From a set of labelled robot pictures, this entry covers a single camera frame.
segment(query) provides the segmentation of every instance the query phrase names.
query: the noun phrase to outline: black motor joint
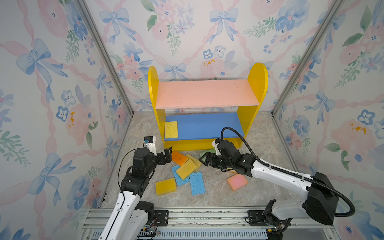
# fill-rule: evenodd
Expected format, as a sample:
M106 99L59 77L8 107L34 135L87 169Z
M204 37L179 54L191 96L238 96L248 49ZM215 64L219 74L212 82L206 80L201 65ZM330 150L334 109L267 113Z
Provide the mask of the black motor joint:
M133 165L128 168L124 179L121 181L121 192L133 192L133 195L138 194L142 197L156 166L165 165L171 160L172 147L164 149L164 153L158 152L156 156L146 147L137 149L133 156Z
M249 153L241 154L234 144L228 140L220 141L220 138L218 138L215 140L215 143L217 144L218 142L217 149L221 156L207 152L200 158L200 162L205 166L218 168L223 172L235 170L238 174L252 177L251 169L253 168L255 158Z

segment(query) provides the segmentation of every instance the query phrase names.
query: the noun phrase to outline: black cable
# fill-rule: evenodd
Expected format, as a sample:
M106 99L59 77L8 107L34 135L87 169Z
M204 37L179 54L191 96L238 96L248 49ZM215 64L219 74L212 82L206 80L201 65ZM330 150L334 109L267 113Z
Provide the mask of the black cable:
M121 164L123 163L124 158L128 155L128 153L132 152L133 150L137 150L137 149L139 149L139 148L135 148L135 149L132 149L132 150L130 150L129 152L127 152L127 154L125 154L125 156L124 156L124 157L122 158L122 160L121 160L120 167L119 167L119 172L118 172L118 185L119 185L119 189L121 188L121 186L120 186L120 182L119 182L119 175L120 175Z
M270 164L262 161L258 156L255 155L255 153L252 151L251 147L248 145L247 141L243 138L243 136L238 133L238 131L236 131L235 129L231 128L231 127L225 127L221 130L221 141L223 141L223 133L224 133L224 130L225 129L228 129L228 130L231 130L232 132L236 133L236 135L243 141L243 143L245 144L245 146L248 148L249 152L252 154L252 156L261 164L263 164L264 166L268 167L268 168L271 168L273 170L276 170L276 171L279 171L279 172L282 172L282 173L285 173L285 174L288 174L288 175L291 175L291 176L294 176L294 177L297 177L299 179L302 178L301 175L299 174L296 174L294 172L291 172L291 171L287 171L287 170L284 170L284 169L281 169L279 167L275 167L275 166L271 166ZM345 212L345 213L336 213L335 214L335 217L350 217L352 216L356 209L355 209L355 206L353 205L353 203L346 197L344 196L342 193L340 193L339 191L335 190L334 188L331 188L331 187L328 187L327 185L323 184L323 183L320 183L314 179L311 179L311 178L307 178L307 177L304 177L305 181L307 182L310 182L310 183L313 183L314 185L317 185L319 187L322 187L330 192L333 192L335 195L339 196L342 200L344 200L348 206L349 206L349 211L348 212Z
M153 169L152 175L149 177L149 181L150 181L151 178L153 177L153 174L155 174L155 170L154 170L154 169Z
M222 172L228 172L228 171L232 171L232 170L233 170L232 168L226 169L226 170L221 169Z
M155 228L155 233L154 233L154 235L151 237L151 240L153 239L154 236L156 236L156 231L157 231L157 227L158 227L158 226L159 226L159 225L156 226L156 228Z
M251 222L248 222L247 219L249 219L249 220L251 221L251 220L254 219L254 218L253 218L253 217L245 217L245 221L246 221L246 223L248 223L249 225L251 225Z

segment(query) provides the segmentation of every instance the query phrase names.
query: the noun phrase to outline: yellow side panel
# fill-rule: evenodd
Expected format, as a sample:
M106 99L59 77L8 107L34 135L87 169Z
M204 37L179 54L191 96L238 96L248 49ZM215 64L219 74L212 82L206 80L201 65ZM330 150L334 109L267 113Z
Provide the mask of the yellow side panel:
M149 87L149 96L151 98L153 112L155 113L157 125L159 126L161 139L165 146L164 133L166 129L166 112L164 109L156 109L157 91L159 90L159 77L157 75L157 71L154 66L149 67L148 87Z
M248 82L251 85L257 100L258 106L241 106L237 109L237 116L244 131L244 137L247 136L251 125L259 111L268 89L268 72L264 64L255 63L248 75Z

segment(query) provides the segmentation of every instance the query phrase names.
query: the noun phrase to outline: orange sponge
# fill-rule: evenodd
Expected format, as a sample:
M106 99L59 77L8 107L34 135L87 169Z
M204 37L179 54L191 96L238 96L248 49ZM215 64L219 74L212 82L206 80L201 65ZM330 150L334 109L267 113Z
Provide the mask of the orange sponge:
M177 165L182 166L187 160L188 157L177 151L172 151L172 161L174 161Z
M227 179L227 183L229 187L232 189L232 191L236 191L245 185L248 184L247 179L244 177L244 175L241 174L235 174L232 177Z

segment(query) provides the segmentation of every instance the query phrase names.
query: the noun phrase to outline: yellow shelf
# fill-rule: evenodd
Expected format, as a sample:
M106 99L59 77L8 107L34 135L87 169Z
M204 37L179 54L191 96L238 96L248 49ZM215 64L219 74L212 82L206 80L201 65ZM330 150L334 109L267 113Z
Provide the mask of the yellow shelf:
M212 141L216 138L165 141L165 109L239 106L237 116L242 131L244 132L244 137L246 137L265 98L268 89L268 72L264 64L256 63L252 67L246 82L245 80L213 80L160 83L155 67L151 66L149 67L148 86L153 111L156 116L164 147L168 148L172 146L173 150L177 151L204 150L213 148ZM202 92L193 92L198 91L199 89L203 89L203 94ZM228 101L227 99L219 99L219 101L217 101L211 97L208 97L205 101L203 97L207 96L207 94L204 94L207 90L209 90L208 93L210 96L228 96L231 94L231 101ZM175 98L180 98L180 96L189 97L183 98L182 101L176 101ZM236 148L239 148L242 145L242 141L238 137L229 137L225 139L234 143Z

